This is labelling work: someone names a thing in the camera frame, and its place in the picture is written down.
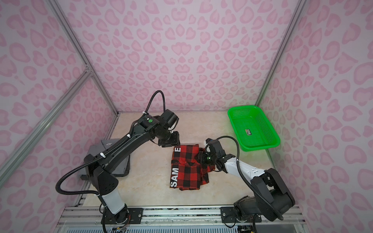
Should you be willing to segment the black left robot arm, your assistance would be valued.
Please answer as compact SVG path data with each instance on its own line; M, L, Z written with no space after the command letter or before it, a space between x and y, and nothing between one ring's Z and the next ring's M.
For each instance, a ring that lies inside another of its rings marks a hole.
M98 191L97 196L103 206L111 214L117 215L126 209L126 204L118 191L119 181L113 175L114 170L148 141L157 138L158 146L161 147L179 145L179 133L172 131L172 127L176 126L178 121L179 117L170 110L159 116L144 113L133 122L127 135L97 155L89 154L84 158L85 163L92 162L85 168L88 179Z

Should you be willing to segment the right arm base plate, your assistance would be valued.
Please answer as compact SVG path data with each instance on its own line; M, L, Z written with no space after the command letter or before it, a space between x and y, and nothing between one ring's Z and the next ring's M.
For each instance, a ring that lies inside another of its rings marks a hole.
M257 207L221 207L221 221L223 223L249 223L254 220L255 223L262 222L262 218L259 215L261 212Z

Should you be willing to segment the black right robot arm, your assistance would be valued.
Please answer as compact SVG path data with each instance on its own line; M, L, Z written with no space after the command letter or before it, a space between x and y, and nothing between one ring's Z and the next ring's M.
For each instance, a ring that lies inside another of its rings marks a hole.
M255 215L269 221L284 220L284 214L295 205L293 195L273 168L259 169L242 162L239 156L226 153L201 152L198 162L214 165L218 171L241 178L251 189L253 196L245 196L233 204L234 218L240 222Z

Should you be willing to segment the red black plaid shirt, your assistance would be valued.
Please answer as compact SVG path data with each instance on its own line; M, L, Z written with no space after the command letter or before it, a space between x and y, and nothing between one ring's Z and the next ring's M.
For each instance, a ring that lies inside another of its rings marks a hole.
M199 190L209 183L208 174L216 169L215 165L200 163L205 149L196 145L180 145L174 147L171 161L170 188Z

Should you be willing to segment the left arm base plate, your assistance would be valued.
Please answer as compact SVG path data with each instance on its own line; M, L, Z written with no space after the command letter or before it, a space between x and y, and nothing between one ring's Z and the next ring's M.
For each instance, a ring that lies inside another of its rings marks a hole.
M114 225L114 224L140 224L143 215L143 208L128 208L125 207L117 214L111 213L106 208L104 209L103 219L101 224Z

